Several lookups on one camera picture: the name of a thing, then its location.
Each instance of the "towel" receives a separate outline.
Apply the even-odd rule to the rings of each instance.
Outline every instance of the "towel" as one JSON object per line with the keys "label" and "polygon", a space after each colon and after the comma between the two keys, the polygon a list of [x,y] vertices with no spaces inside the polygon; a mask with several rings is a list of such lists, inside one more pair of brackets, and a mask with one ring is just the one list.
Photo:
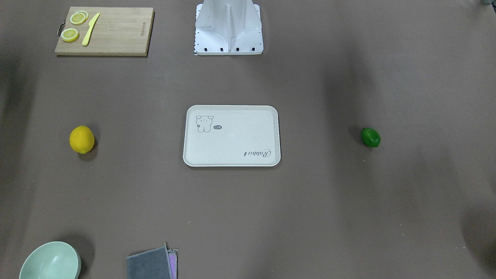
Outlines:
{"label": "towel", "polygon": [[164,245],[127,257],[127,279],[177,279],[176,251]]}

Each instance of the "plastic knife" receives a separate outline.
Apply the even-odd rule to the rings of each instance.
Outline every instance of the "plastic knife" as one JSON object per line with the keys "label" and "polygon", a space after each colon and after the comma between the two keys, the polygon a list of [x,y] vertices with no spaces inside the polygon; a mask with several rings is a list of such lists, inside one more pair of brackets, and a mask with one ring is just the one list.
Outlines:
{"label": "plastic knife", "polygon": [[88,43],[90,42],[90,37],[91,37],[91,32],[93,32],[93,27],[95,26],[95,22],[100,16],[100,13],[98,12],[91,20],[89,23],[90,28],[88,29],[88,32],[86,32],[86,35],[84,35],[83,39],[83,46],[87,46]]}

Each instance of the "light green bowl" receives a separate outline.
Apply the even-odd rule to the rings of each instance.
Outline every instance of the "light green bowl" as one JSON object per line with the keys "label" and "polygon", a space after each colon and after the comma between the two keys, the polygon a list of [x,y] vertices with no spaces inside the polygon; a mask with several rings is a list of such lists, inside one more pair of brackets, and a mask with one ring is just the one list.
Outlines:
{"label": "light green bowl", "polygon": [[19,279],[76,279],[81,258],[65,242],[54,241],[36,248],[21,268]]}

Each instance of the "cutting board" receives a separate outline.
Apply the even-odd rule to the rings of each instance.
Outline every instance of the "cutting board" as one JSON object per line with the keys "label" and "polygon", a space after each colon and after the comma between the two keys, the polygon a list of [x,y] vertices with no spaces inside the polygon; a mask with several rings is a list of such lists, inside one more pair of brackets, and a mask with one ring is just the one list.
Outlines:
{"label": "cutting board", "polygon": [[[73,25],[70,16],[85,10],[89,18],[81,25]],[[88,23],[96,13],[100,13],[93,28],[90,42],[82,46],[84,35],[89,29]],[[55,53],[57,55],[93,55],[93,56],[146,56],[153,25],[153,8],[124,7],[71,7],[65,27],[75,28],[79,38],[65,42],[59,38]]]}

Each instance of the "yellow lemon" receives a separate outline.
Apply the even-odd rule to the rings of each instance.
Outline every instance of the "yellow lemon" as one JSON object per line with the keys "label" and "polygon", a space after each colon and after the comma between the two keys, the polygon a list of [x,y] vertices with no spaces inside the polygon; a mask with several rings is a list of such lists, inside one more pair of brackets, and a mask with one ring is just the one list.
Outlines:
{"label": "yellow lemon", "polygon": [[90,16],[90,15],[88,14],[88,12],[87,12],[87,11],[85,11],[85,10],[79,10],[79,11],[77,11],[77,12],[75,12],[75,13],[79,13],[79,12],[84,13],[84,15],[86,16],[86,17],[84,18],[84,20],[87,20],[87,19],[88,19],[88,17]]}
{"label": "yellow lemon", "polygon": [[62,31],[61,38],[64,41],[70,43],[79,38],[79,32],[74,28],[67,28],[66,30]]}
{"label": "yellow lemon", "polygon": [[69,144],[72,150],[84,154],[95,145],[95,137],[88,127],[79,126],[70,133]]}
{"label": "yellow lemon", "polygon": [[88,13],[86,11],[77,11],[70,16],[69,20],[74,25],[80,25],[86,21]]}

